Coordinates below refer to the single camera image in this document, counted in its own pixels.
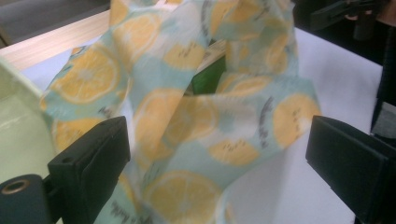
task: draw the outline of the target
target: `black clamp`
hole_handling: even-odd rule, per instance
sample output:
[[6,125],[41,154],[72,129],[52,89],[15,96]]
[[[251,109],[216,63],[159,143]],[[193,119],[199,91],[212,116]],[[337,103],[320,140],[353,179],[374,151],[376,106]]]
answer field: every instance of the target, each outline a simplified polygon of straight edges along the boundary
[[305,157],[355,213],[355,223],[396,223],[396,148],[341,121],[314,117]]
[[311,29],[324,29],[343,20],[346,15],[354,17],[366,11],[377,15],[381,6],[380,0],[338,1],[311,14]]
[[130,160],[124,117],[97,124],[49,162],[49,176],[0,185],[0,223],[93,223]]

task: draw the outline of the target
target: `lemon slice print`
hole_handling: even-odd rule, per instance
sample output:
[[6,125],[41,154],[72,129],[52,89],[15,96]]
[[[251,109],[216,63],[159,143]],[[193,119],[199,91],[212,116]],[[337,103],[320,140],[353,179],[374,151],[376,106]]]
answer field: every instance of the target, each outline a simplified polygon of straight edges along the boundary
[[122,189],[124,190],[126,196],[128,197],[129,201],[134,205],[136,210],[140,210],[139,203],[137,201],[136,195],[134,194],[134,190],[132,189],[131,184],[128,181],[128,177],[125,173],[121,173],[119,177],[119,184],[121,185]]
[[247,46],[242,47],[239,51],[239,60],[240,61],[245,60],[249,54],[250,54],[250,50],[248,49],[248,47]]
[[128,79],[128,82],[127,82],[127,83],[128,83],[128,84],[127,84],[125,90],[120,90],[120,91],[117,91],[117,92],[116,92],[116,95],[117,95],[118,97],[120,97],[120,99],[121,99],[122,101],[124,101],[124,100],[127,98],[128,93],[131,91],[132,86],[134,85],[134,79],[133,79],[132,77],[130,77],[130,78]]
[[177,144],[211,133],[219,114],[208,97],[183,97],[166,129],[165,136]]
[[71,121],[54,121],[51,127],[51,133],[54,138],[56,148],[58,150],[66,149],[101,121],[103,120],[76,119]]
[[135,141],[146,159],[155,161],[166,158],[173,150],[161,142],[183,91],[157,89],[149,93],[134,114]]
[[318,105],[308,95],[296,93],[282,101],[274,111],[274,135],[283,148],[309,130],[312,117],[319,115]]
[[285,72],[288,66],[288,54],[285,51],[288,41],[287,35],[280,35],[266,51],[265,64],[275,74]]
[[276,2],[282,11],[286,11],[290,7],[290,0],[276,0]]
[[247,75],[233,75],[221,82],[218,92],[234,96],[248,96],[262,91],[271,81],[271,77],[265,76],[247,77]]
[[221,190],[210,179],[188,171],[166,173],[144,191],[144,198],[173,224],[213,223]]
[[86,48],[87,48],[87,46],[73,48],[70,57],[72,59],[76,58],[77,56],[82,54],[85,51]]
[[257,5],[256,0],[240,0],[239,5],[235,11],[227,17],[227,20],[232,22],[247,21],[260,12],[260,6]]
[[48,95],[48,91],[45,91],[44,93],[43,93],[43,95],[41,95],[41,97],[40,97],[40,101],[39,101],[39,103],[38,103],[38,106],[40,107],[40,109],[42,110],[42,111],[45,111],[46,109],[47,109],[47,101],[46,101],[46,96]]
[[163,60],[178,69],[196,69],[204,57],[205,49],[191,42],[187,47],[175,44],[163,57]]
[[208,152],[213,159],[234,166],[249,164],[260,157],[260,152],[244,139],[226,139],[210,147]]
[[71,69],[50,88],[70,103],[85,104],[112,91],[119,81],[118,64],[101,50],[89,48],[73,60]]
[[214,35],[221,24],[224,16],[236,5],[236,1],[217,1],[213,6],[210,19],[210,34]]
[[293,26],[292,21],[285,21],[278,17],[265,18],[264,23],[265,26],[273,27],[275,29],[283,28],[289,30]]
[[111,0],[110,25],[114,25],[125,19],[128,15],[128,7],[122,0]]
[[179,5],[183,2],[183,0],[166,0],[165,4],[175,4]]
[[133,63],[154,43],[160,25],[158,15],[146,13],[123,22],[114,30],[117,49],[129,71]]
[[[170,150],[166,150],[166,151],[169,151],[168,153],[165,154],[166,156],[172,154],[172,151]],[[149,161],[148,159],[146,159],[146,156],[144,156],[140,151],[136,151],[136,153],[134,154],[134,161],[136,162],[136,165],[138,166],[139,170],[143,172],[147,172],[149,170],[150,165],[153,163],[153,160]]]

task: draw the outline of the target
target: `white surface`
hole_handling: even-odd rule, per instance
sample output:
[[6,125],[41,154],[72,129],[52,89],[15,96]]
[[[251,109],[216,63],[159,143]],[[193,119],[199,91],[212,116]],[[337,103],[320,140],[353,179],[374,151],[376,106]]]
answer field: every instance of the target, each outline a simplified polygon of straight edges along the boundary
[[[300,75],[313,80],[323,115],[368,133],[381,67],[303,31],[296,34]],[[69,55],[22,72],[44,90]],[[308,134],[231,185],[238,223],[353,223],[353,213],[306,163],[307,140]]]

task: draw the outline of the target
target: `crumpled fabric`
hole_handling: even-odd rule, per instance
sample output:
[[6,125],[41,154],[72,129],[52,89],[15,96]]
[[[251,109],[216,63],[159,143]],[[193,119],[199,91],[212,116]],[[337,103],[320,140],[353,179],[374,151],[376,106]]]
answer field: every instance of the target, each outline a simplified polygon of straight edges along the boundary
[[[58,151],[123,104],[134,112],[132,159],[95,223],[233,223],[227,187],[320,113],[297,76],[290,1],[113,0],[110,25],[40,101]],[[185,96],[212,39],[227,41],[218,88]]]

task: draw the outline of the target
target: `wooden board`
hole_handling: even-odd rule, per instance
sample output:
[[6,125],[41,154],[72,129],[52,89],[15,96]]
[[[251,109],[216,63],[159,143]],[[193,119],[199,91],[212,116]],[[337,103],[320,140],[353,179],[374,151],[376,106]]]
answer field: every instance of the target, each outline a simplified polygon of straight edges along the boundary
[[105,11],[0,49],[0,57],[23,70],[102,35],[108,29],[109,14]]

